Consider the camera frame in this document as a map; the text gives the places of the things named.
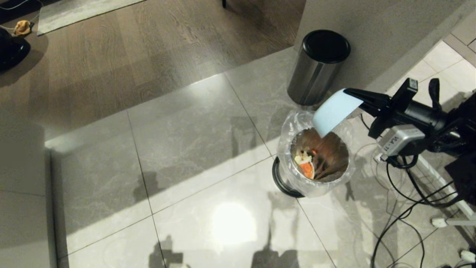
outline trash can base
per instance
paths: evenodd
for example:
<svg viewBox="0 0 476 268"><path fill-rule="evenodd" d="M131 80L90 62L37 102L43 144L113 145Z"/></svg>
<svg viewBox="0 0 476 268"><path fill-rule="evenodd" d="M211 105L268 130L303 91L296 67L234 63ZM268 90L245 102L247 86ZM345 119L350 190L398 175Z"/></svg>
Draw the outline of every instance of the trash can base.
<svg viewBox="0 0 476 268"><path fill-rule="evenodd" d="M283 183L281 180L281 175L279 174L279 158L276 156L273 163L273 180L276 186L281 190L281 192L285 193L288 196L295 197L295 198L302 198L304 197L300 192L290 188L288 185Z"/></svg>

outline yellow object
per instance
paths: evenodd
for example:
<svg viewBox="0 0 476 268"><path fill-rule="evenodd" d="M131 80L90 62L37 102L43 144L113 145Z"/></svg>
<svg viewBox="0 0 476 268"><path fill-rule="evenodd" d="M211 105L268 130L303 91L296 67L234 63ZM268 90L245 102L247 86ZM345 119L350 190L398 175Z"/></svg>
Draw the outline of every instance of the yellow object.
<svg viewBox="0 0 476 268"><path fill-rule="evenodd" d="M26 36L31 33L30 22L29 21L19 21L15 26L13 34L16 36Z"/></svg>

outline tile floor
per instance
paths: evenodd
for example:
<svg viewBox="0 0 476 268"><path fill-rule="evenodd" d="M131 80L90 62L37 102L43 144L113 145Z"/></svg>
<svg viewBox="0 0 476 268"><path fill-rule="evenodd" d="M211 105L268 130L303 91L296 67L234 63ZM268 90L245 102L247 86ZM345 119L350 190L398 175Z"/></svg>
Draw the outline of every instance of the tile floor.
<svg viewBox="0 0 476 268"><path fill-rule="evenodd" d="M447 101L476 87L476 69L448 48L438 44L408 74L420 86L439 76ZM286 94L295 57L277 52L46 142L59 267L368 267L378 235L410 203L391 190L358 118L349 120L358 166L349 183L312 199L274 185L280 128L298 108ZM390 174L415 196L403 172ZM456 212L417 206L407 219L425 239L424 267L455 265L468 247L456 228L429 224ZM398 222L377 266L418 267L418 243Z"/></svg>

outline stainless steel trash can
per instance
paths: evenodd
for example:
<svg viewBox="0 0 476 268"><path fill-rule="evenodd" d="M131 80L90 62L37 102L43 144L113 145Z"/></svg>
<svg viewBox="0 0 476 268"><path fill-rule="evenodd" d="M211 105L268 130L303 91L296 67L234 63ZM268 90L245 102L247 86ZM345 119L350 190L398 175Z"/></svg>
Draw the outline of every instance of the stainless steel trash can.
<svg viewBox="0 0 476 268"><path fill-rule="evenodd" d="M302 41L288 95L300 105L322 101L349 54L349 42L336 32L317 30L307 34Z"/></svg>

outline black lid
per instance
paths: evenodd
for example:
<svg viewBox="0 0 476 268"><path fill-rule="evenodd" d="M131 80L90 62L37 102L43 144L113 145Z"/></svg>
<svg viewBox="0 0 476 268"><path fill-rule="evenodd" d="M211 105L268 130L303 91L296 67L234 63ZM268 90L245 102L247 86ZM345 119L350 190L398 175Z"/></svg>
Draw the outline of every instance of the black lid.
<svg viewBox="0 0 476 268"><path fill-rule="evenodd" d="M309 57L322 63L338 63L350 54L350 44L347 39L329 30L308 33L302 45Z"/></svg>

